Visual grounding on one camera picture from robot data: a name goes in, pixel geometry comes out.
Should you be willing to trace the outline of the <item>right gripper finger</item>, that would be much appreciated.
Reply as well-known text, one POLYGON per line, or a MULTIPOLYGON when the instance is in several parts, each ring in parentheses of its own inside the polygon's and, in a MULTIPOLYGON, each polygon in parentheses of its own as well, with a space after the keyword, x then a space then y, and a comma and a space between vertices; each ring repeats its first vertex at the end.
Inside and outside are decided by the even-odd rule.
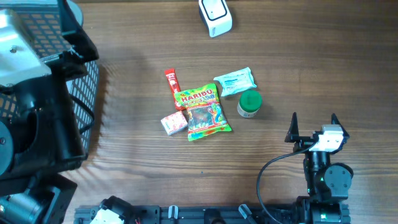
POLYGON ((299 141, 300 141, 300 135, 299 135, 297 113, 294 112, 292 115, 291 122, 290 122, 289 130, 287 131, 287 134, 285 137, 285 142, 292 143, 292 142, 299 142, 299 141))
POLYGON ((350 135, 349 135, 348 132, 345 130, 345 128, 343 127, 343 125, 342 125, 342 124, 340 123, 340 121, 338 120, 336 114, 334 114, 334 113, 331 115, 331 124, 339 125, 340 128, 341 128, 342 131, 343 131, 343 137, 344 137, 345 139, 349 139, 349 138, 350 138, 350 135))

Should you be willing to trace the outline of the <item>green lid white jar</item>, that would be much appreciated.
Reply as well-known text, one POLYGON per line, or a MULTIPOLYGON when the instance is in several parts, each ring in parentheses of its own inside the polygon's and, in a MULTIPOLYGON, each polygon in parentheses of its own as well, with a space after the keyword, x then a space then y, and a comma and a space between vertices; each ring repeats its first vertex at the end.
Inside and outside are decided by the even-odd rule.
POLYGON ((245 91, 238 102, 237 111, 244 118, 252 118, 262 105, 262 96, 258 91, 245 91))

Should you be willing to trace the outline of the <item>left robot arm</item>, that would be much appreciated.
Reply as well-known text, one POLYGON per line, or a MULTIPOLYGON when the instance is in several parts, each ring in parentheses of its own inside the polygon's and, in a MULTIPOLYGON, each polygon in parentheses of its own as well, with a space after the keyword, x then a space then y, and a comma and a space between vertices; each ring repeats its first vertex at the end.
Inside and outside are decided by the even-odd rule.
POLYGON ((1 118, 1 222, 62 223, 77 185, 62 172, 88 157, 67 82, 87 75, 99 57, 68 1, 57 3, 70 50, 41 58, 34 35, 12 9, 1 11, 1 93, 16 97, 16 115, 1 118))

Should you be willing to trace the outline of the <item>pink white small box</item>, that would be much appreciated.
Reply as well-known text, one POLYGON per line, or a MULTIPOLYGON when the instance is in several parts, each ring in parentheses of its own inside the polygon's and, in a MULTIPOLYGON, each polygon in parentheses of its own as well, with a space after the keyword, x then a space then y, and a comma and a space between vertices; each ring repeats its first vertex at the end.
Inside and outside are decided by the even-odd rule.
POLYGON ((181 111, 162 118, 160 122, 168 136, 177 133, 188 126, 188 122, 181 111))

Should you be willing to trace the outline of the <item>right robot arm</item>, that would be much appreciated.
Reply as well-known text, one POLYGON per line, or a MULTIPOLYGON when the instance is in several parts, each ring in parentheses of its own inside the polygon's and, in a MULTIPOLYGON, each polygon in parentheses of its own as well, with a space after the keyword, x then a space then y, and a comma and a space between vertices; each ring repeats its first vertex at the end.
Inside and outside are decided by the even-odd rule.
POLYGON ((336 114, 311 136, 299 135, 297 114, 292 115, 285 142, 294 144, 293 151, 304 154, 303 171, 308 196, 295 203, 293 217, 297 223, 350 224, 348 198, 354 172, 344 163, 331 163, 330 156, 340 152, 349 139, 336 114))

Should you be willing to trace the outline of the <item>light blue tissue pack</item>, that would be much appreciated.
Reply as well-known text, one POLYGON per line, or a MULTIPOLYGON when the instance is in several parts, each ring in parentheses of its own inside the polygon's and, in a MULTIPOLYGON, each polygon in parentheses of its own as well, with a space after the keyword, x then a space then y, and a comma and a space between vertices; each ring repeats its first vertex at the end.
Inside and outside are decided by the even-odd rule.
POLYGON ((249 67, 214 77, 213 80, 219 82, 222 87, 221 97, 234 95, 257 87, 249 67))

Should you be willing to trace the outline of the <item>Haribo gummy candy bag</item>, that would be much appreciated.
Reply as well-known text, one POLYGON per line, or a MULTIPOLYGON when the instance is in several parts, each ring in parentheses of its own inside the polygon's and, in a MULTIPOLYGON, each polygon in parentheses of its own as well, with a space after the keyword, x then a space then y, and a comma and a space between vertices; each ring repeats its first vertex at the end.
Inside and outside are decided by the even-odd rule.
POLYGON ((174 94, 188 114, 188 140, 194 141, 217 132, 232 131, 220 104, 214 83, 174 94))

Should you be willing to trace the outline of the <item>red Nescafe coffee stick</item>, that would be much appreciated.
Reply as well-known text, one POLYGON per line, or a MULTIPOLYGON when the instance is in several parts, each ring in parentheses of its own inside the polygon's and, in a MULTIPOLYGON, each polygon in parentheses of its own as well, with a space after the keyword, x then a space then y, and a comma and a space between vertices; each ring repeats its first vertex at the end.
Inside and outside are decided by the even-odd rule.
POLYGON ((168 81, 170 90, 172 92, 175 109, 178 111, 184 110, 185 107, 182 106, 175 98, 175 94, 181 91, 177 76, 175 74, 175 69, 174 68, 167 69, 164 73, 165 73, 165 77, 168 81))

